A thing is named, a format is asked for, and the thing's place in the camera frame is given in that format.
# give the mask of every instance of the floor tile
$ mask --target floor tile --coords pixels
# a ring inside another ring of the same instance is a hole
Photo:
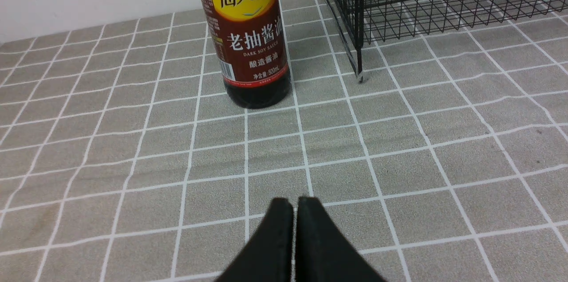
[[[556,128],[528,128],[499,139],[521,173],[568,163],[568,144]]]
[[[101,54],[102,52],[125,50],[130,47],[132,42],[132,35],[120,36],[115,38],[101,39],[95,47],[94,54]]]
[[[189,150],[192,133],[193,125],[148,130],[142,140],[140,156]]]
[[[32,42],[34,41],[33,38],[30,39],[21,39],[19,41],[13,42],[6,42],[0,46],[0,52],[20,52],[26,51],[30,48]]]
[[[286,24],[286,26],[320,20],[317,7],[308,7],[296,9],[294,11],[282,12],[282,18],[282,22]]]
[[[520,70],[510,76],[528,94],[568,90],[568,74],[559,66]]]
[[[558,123],[568,122],[568,102],[566,99],[567,93],[561,94],[548,94],[544,96],[534,97],[534,100],[541,106],[546,108],[550,116]]]
[[[408,248],[404,258],[416,281],[491,281],[474,240]]]
[[[519,31],[513,26],[494,28],[489,30],[478,30],[472,32],[471,34],[485,50],[508,47],[529,42],[527,38],[524,38],[523,34],[519,33]]]
[[[174,227],[179,221],[182,187],[127,192],[116,232],[137,232]]]
[[[187,185],[184,224],[244,217],[244,179],[227,179]]]
[[[486,74],[479,78],[457,82],[457,85],[473,104],[523,95],[504,74]]]
[[[282,10],[310,7],[317,5],[316,0],[280,0]]]
[[[464,52],[480,51],[467,33],[455,33],[445,36],[428,37],[426,41],[438,57],[455,56]]]
[[[175,231],[117,238],[108,258],[105,281],[169,278],[175,245]]]
[[[296,110],[281,110],[248,116],[249,140],[298,132]]]
[[[67,243],[111,234],[119,199],[116,193],[67,201],[54,242]]]
[[[195,148],[228,145],[244,139],[244,118],[201,122],[197,124]]]
[[[38,148],[27,148],[0,153],[0,178],[25,175],[30,169]]]
[[[103,110],[109,94],[110,90],[74,94],[69,98],[63,114],[83,114]]]
[[[300,105],[345,97],[341,81],[337,77],[295,82],[294,84]]]
[[[23,104],[0,105],[0,125],[11,125],[20,113]]]
[[[404,42],[392,46],[381,47],[389,66],[432,59],[432,54],[422,40]]]
[[[292,62],[294,80],[304,80],[337,74],[332,55]]]
[[[133,65],[160,62],[164,56],[164,50],[165,46],[132,49],[128,52],[124,64]]]
[[[244,246],[244,221],[185,229],[176,275],[224,270]]]
[[[568,38],[542,42],[538,45],[557,62],[568,62],[568,55],[566,54],[566,50],[568,49]]]
[[[424,114],[418,120],[432,143],[489,134],[489,129],[470,108]]]
[[[20,61],[20,66],[35,64],[35,63],[44,63],[44,62],[51,62],[55,59],[57,52],[59,51],[60,47],[53,47],[49,49],[41,49],[41,50],[32,50],[27,52],[24,58]],[[19,60],[19,55],[12,55],[14,60]]]
[[[198,91],[199,77],[162,80],[158,84],[156,101],[195,97]]]
[[[2,185],[0,186],[0,205],[6,205],[12,193],[20,187],[21,182],[22,179],[20,178],[2,180]]]
[[[51,64],[46,78],[79,74],[87,65],[87,57],[60,60]]]
[[[118,162],[132,159],[141,133],[98,135],[93,139],[87,164]]]
[[[215,55],[206,56],[205,59],[209,57],[217,57]],[[186,58],[186,59],[177,59],[177,60],[168,60],[164,62],[164,66],[162,68],[162,79],[166,78],[178,78],[178,77],[185,77],[185,76],[192,76],[195,74],[201,73],[201,62],[203,58],[195,57],[195,58]]]
[[[251,142],[248,151],[249,172],[297,167],[304,164],[299,136]]]
[[[361,133],[371,155],[426,146],[410,117],[363,125]]]
[[[329,54],[331,49],[329,49],[327,38],[312,38],[288,43],[288,52],[290,53],[290,60],[294,61]]]
[[[79,167],[88,142],[88,139],[80,139],[45,145],[37,157],[34,172]]]
[[[245,114],[245,110],[232,102],[226,94],[201,98],[199,108],[199,116],[197,117],[199,120]]]
[[[354,124],[349,104],[345,100],[300,108],[304,131]]]
[[[166,59],[185,58],[203,55],[204,39],[188,42],[177,42],[168,45]]]
[[[304,142],[310,164],[365,155],[355,127],[308,133]]]
[[[298,197],[308,195],[304,170],[252,176],[249,178],[249,213],[258,215],[266,212],[274,197],[284,197],[297,207]]]
[[[79,44],[68,44],[61,48],[59,55],[56,59],[67,59],[79,56],[88,56],[93,52],[96,42],[87,42]]]
[[[504,70],[528,68],[552,63],[534,46],[519,46],[489,52]]]
[[[85,29],[73,30],[71,34],[69,34],[67,43],[94,41],[98,39],[99,36],[101,36],[102,29],[103,26],[95,26]]]
[[[36,146],[44,143],[53,126],[53,121],[16,125],[10,130],[0,149]]]
[[[568,274],[568,254],[550,229],[482,238],[481,243],[501,282]]]
[[[404,271],[396,251],[363,254],[363,258],[375,271],[389,282],[405,282]]]
[[[305,39],[310,37],[324,36],[325,32],[321,22],[299,23],[286,27],[286,38],[289,41]]]
[[[568,170],[560,169],[526,177],[534,195],[554,222],[568,219]]]
[[[169,29],[149,31],[148,33],[137,33],[132,42],[132,47],[148,47],[168,42]]]
[[[205,37],[205,24],[195,23],[192,25],[179,26],[172,29],[171,42],[187,41]]]
[[[160,64],[135,65],[123,67],[116,81],[117,85],[155,82],[158,79]]]
[[[366,161],[310,168],[314,196],[322,203],[377,197]]]
[[[560,19],[523,23],[517,27],[535,42],[568,36],[568,25]]]
[[[33,281],[42,256],[43,251],[33,251],[0,257],[2,282]]]
[[[131,166],[132,162],[128,161],[117,165],[83,167],[71,184],[69,197],[122,190]]]
[[[169,27],[172,23],[172,18],[172,14],[167,14],[140,19],[140,23],[138,23],[138,31],[155,30]]]
[[[206,179],[243,175],[245,149],[243,145],[193,152],[189,179]]]
[[[195,119],[195,102],[195,99],[188,99],[154,104],[148,127],[193,122]]]
[[[17,84],[19,82],[32,82],[34,80],[39,80],[41,79],[47,68],[49,68],[49,64],[37,64],[18,67],[10,75],[8,80],[6,80],[6,84]]]
[[[428,150],[375,158],[373,169],[384,195],[446,186]]]
[[[101,55],[93,55],[85,68],[85,71],[94,71],[110,68],[118,68],[124,62],[126,51],[108,52]]]
[[[394,245],[379,201],[334,205],[325,210],[357,250]]]
[[[203,13],[203,9],[195,9],[195,11],[176,13],[174,16],[174,26],[200,22],[205,22],[205,13]]]
[[[143,188],[152,185],[183,181],[187,171],[189,153],[138,159],[129,188]]]
[[[359,123],[410,114],[398,92],[351,99],[351,105]]]
[[[459,188],[456,194],[478,233],[546,223],[517,179]]]
[[[112,23],[105,26],[105,31],[103,33],[103,38],[114,37],[118,35],[131,34],[136,29],[135,20],[123,21],[121,23]]]
[[[149,104],[152,101],[154,86],[152,82],[143,85],[118,86],[112,92],[108,108]]]
[[[77,81],[77,77],[53,78],[43,80],[37,86],[32,99],[48,98],[53,96],[61,96],[69,94],[73,89],[73,85]]]
[[[485,54],[465,54],[441,59],[440,62],[454,79],[471,78],[483,73],[499,72]]]
[[[35,86],[35,82],[28,82],[27,84],[14,86],[3,86],[0,88],[0,102],[24,102],[29,98]]]
[[[14,195],[10,207],[14,208],[63,199],[67,183],[74,173],[75,170],[73,169],[27,177],[24,185]]]
[[[477,106],[476,109],[495,132],[533,124],[550,124],[544,111],[529,98],[507,98],[500,102]]]
[[[434,149],[450,183],[463,184],[514,175],[493,138],[453,143]]]
[[[118,69],[83,74],[75,88],[75,92],[99,90],[111,87],[118,74]]]
[[[470,234],[449,191],[385,201],[400,243]]]
[[[107,240],[99,240],[51,249],[40,282],[97,281],[107,245]]]
[[[149,106],[106,110],[98,134],[142,130]]]
[[[6,213],[0,229],[0,252],[47,245],[59,204]]]
[[[391,70],[392,75],[402,88],[448,81],[448,77],[434,60],[397,66]]]
[[[0,54],[0,69],[12,68],[22,59],[22,54]]]
[[[443,110],[467,104],[458,90],[449,83],[405,90],[404,96],[416,113]]]

